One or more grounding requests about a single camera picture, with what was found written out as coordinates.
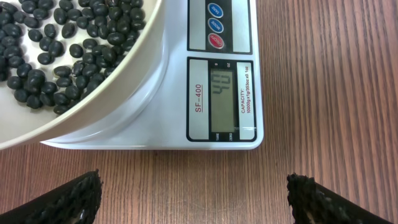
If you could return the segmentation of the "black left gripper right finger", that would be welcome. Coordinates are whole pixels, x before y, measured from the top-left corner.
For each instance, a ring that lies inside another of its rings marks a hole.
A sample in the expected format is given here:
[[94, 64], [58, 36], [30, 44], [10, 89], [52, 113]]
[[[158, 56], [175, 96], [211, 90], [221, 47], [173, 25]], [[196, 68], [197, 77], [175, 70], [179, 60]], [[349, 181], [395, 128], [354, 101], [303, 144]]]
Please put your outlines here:
[[391, 224], [318, 184], [313, 177], [290, 174], [287, 190], [295, 224]]

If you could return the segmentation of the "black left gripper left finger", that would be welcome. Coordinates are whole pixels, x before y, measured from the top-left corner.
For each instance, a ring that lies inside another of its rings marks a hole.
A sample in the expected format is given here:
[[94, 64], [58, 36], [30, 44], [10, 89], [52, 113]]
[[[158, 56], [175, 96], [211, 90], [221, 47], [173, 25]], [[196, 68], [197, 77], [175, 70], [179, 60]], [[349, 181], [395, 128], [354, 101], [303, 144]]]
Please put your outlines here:
[[1, 214], [1, 223], [93, 223], [101, 205], [99, 171], [89, 171]]

